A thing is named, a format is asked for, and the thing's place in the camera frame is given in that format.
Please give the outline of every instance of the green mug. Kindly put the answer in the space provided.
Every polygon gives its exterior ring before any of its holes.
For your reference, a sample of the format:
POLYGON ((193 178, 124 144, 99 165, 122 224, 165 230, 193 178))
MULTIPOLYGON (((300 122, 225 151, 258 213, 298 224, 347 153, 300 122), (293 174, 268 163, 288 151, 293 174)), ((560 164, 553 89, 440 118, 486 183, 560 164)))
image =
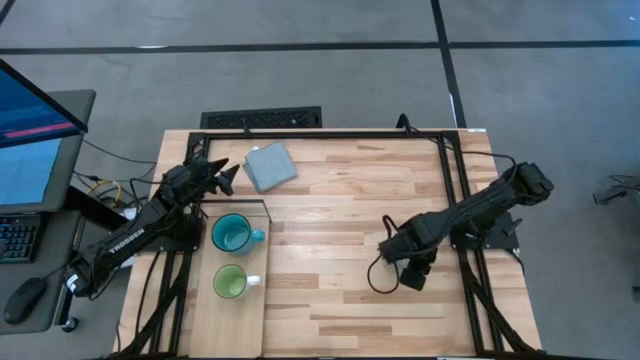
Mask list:
POLYGON ((235 299, 260 282, 260 276, 247 276, 238 265, 225 265, 213 277, 213 289, 221 298, 235 299))

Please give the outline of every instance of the mug handle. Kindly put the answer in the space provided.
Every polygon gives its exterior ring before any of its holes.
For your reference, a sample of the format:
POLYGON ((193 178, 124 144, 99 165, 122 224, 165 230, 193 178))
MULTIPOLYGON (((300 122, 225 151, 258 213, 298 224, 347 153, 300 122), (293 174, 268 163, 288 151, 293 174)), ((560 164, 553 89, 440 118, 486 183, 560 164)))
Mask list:
POLYGON ((247 287, 258 286, 261 282, 260 276, 247 276, 247 287))
POLYGON ((263 242, 264 241, 264 231, 262 231, 262 230, 253 230, 251 232, 251 240, 253 240, 253 242, 263 242))

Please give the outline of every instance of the desk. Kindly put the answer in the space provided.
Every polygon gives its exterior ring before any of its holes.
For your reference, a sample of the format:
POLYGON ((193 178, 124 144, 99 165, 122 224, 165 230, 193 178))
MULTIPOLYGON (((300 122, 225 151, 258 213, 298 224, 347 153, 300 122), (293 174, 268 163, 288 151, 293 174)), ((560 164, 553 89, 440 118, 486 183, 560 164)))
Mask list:
MULTIPOLYGON (((188 136, 186 130, 165 132, 156 180, 184 160, 188 136)), ((463 150, 491 150, 484 132, 460 130, 460 139, 463 150)), ((230 164, 244 163, 244 156, 253 146, 262 147, 273 141, 214 140, 209 160, 228 157, 230 164)), ((458 261, 447 243, 441 245, 422 292, 400 286, 393 294, 380 295, 366 281, 367 267, 377 256, 376 245, 386 238, 382 215, 389 214, 401 224, 417 213, 448 206, 437 146, 424 139, 282 141, 298 169, 297 179, 258 195, 241 170, 233 185, 234 199, 264 199, 273 220, 264 355, 473 354, 458 261)), ((498 176, 493 158, 464 158, 472 192, 498 176)), ((457 179, 451 152, 449 162, 457 179)), ((461 199, 460 190, 456 192, 457 199, 461 199)), ((229 211, 237 211, 241 205, 228 206, 229 211)), ((204 238, 209 241, 209 234, 204 238)), ((498 308, 525 341, 540 347, 519 264, 501 250, 485 251, 485 256, 498 308)), ((133 337, 142 285, 152 257, 138 256, 131 272, 120 319, 123 345, 133 337)), ((194 253, 179 355, 190 351, 200 260, 201 252, 194 253)), ((145 298, 142 323, 157 303, 161 277, 162 266, 157 266, 145 298)), ((378 264, 372 278, 378 288, 391 288, 395 281, 393 268, 378 264)), ((484 310, 478 306, 480 319, 486 320, 484 310)), ((170 324, 172 310, 165 319, 169 320, 165 324, 170 324)), ((490 349, 488 324, 484 321, 481 325, 485 348, 490 349)), ((169 328, 163 327, 161 350, 168 344, 169 328)))

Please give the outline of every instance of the wooden tray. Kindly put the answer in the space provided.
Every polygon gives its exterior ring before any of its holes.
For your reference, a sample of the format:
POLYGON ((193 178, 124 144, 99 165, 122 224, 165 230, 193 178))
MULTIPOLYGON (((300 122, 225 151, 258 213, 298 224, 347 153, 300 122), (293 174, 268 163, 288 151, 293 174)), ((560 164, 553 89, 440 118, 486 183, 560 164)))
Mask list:
POLYGON ((269 218, 249 217, 252 229, 263 230, 265 240, 248 256, 234 257, 218 250, 211 229, 219 217, 209 217, 202 244, 200 283, 191 335, 190 357, 243 357, 262 354, 265 283, 269 245, 269 218), (259 275, 262 284, 238 299, 223 299, 213 289, 213 277, 227 264, 241 266, 248 275, 259 275))

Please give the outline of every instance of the computer mouse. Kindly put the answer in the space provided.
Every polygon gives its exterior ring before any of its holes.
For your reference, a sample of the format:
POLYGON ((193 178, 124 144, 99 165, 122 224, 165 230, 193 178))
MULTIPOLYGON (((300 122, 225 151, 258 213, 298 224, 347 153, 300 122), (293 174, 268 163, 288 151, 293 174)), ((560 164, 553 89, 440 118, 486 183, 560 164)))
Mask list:
POLYGON ((11 295, 4 306, 4 321, 10 325, 23 323, 47 290, 47 282, 42 278, 31 278, 11 295))

